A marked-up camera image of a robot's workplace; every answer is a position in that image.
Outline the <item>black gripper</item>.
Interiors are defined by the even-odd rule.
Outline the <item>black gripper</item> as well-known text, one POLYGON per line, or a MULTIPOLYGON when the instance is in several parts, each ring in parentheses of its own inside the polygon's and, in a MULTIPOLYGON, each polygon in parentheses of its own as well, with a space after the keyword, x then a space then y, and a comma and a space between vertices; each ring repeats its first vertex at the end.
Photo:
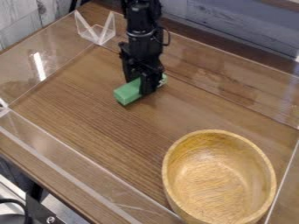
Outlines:
POLYGON ((141 74, 140 94, 149 95, 157 89, 162 79, 164 66, 158 59, 160 53, 152 55, 140 50, 132 52, 126 42, 120 42, 118 48, 118 58, 121 59, 125 81, 130 82, 141 74))

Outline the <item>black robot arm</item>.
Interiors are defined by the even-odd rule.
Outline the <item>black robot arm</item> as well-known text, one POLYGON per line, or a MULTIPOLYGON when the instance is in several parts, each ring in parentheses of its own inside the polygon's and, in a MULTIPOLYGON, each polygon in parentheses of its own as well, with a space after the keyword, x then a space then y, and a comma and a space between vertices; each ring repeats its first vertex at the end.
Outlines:
POLYGON ((149 95, 162 79, 160 55, 164 48, 164 29, 158 25, 158 0, 120 0, 126 21, 126 42, 120 42, 120 59, 125 81, 140 79, 138 93, 149 95))

